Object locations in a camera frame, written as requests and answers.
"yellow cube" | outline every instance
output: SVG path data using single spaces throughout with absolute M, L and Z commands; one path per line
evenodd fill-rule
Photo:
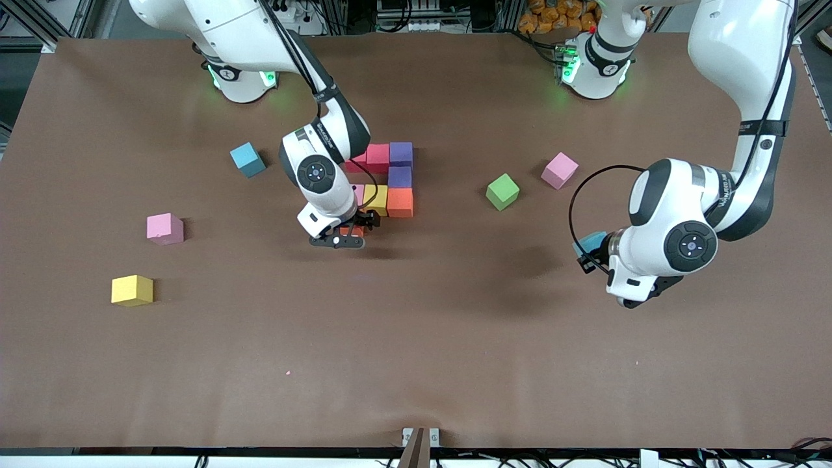
M 375 194 L 375 186 L 367 184 L 364 186 L 364 203 Z M 370 210 L 375 210 L 379 216 L 386 217 L 387 216 L 387 186 L 386 185 L 379 185 L 379 194 L 378 196 L 371 202 L 368 203 L 366 207 L 364 207 L 366 212 Z
M 150 304 L 153 302 L 153 280 L 138 275 L 114 279 L 111 302 L 126 307 Z

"blue cube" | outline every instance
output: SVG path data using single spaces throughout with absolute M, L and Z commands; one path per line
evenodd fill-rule
M 594 251 L 598 247 L 600 247 L 601 242 L 604 241 L 604 237 L 606 237 L 606 236 L 607 236 L 607 233 L 604 232 L 604 231 L 593 232 L 592 234 L 590 234 L 589 236 L 584 237 L 583 239 L 581 239 L 578 242 L 581 243 L 581 247 L 583 247 L 583 250 L 585 250 L 585 251 L 587 251 L 587 253 L 589 253 L 591 251 Z M 581 249 L 577 248 L 577 244 L 575 244 L 575 242 L 572 243 L 572 249 L 575 250 L 575 255 L 578 258 L 581 258 L 581 255 L 583 255 L 583 254 L 581 254 Z
M 413 172 L 410 167 L 391 166 L 387 174 L 387 187 L 412 188 L 414 185 Z
M 390 143 L 390 166 L 414 166 L 414 145 L 412 142 Z
M 246 143 L 239 148 L 231 150 L 231 158 L 234 159 L 234 164 L 237 165 L 237 169 L 240 169 L 240 172 L 246 177 L 252 177 L 265 170 L 263 160 L 260 159 L 260 155 L 257 154 L 257 151 L 251 146 L 251 143 Z

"pink cube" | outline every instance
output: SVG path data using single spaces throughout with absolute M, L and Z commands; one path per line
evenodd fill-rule
M 356 156 L 356 157 L 350 159 L 349 161 L 345 162 L 344 163 L 344 170 L 346 172 L 363 174 L 364 171 L 362 171 L 361 168 L 358 167 L 355 164 L 356 162 L 358 164 L 364 166 L 364 167 L 367 167 L 367 153 L 359 154 L 358 156 Z
M 540 176 L 544 181 L 549 182 L 549 185 L 560 189 L 563 184 L 567 183 L 569 177 L 577 170 L 577 163 L 569 156 L 559 152 L 554 159 L 543 169 L 543 174 Z
M 171 213 L 147 217 L 147 238 L 160 246 L 185 240 L 185 225 Z
M 367 168 L 373 174 L 386 174 L 390 170 L 390 145 L 367 147 Z
M 360 207 L 364 203 L 364 184 L 353 184 L 353 192 L 355 192 L 355 199 L 358 200 Z

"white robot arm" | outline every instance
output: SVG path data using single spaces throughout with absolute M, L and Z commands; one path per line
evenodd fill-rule
M 623 81 L 644 31 L 638 3 L 643 0 L 603 2 L 607 9 L 597 33 L 578 41 L 580 65 L 572 67 L 567 83 L 576 92 L 605 97 Z M 688 52 L 696 69 L 740 109 L 733 167 L 727 172 L 662 159 L 637 178 L 628 210 L 632 226 L 611 233 L 582 258 L 585 266 L 609 266 L 607 292 L 622 305 L 658 296 L 707 266 L 718 240 L 742 239 L 768 222 L 795 89 L 788 59 L 794 8 L 794 0 L 703 0 L 699 6 Z M 618 22 L 615 28 L 617 18 L 608 11 L 622 11 L 624 27 Z
M 283 28 L 265 0 L 131 0 L 131 5 L 152 26 L 187 34 L 212 67 L 221 64 L 221 70 L 228 71 L 232 82 L 243 72 L 260 70 L 304 78 L 318 103 L 318 116 L 283 137 L 280 146 L 286 175 L 308 201 L 298 221 L 314 246 L 364 246 L 362 238 L 341 237 L 334 229 L 379 225 L 375 212 L 358 211 L 359 203 L 339 167 L 366 151 L 369 129 L 300 36 Z M 321 104 L 327 109 L 324 116 Z

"orange cube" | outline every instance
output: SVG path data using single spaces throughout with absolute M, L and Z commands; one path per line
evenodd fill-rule
M 413 188 L 390 188 L 387 190 L 387 216 L 414 217 Z
M 349 226 L 342 226 L 340 229 L 341 236 L 349 235 Z M 363 226 L 353 226 L 353 233 L 351 234 L 352 237 L 364 237 L 364 227 Z

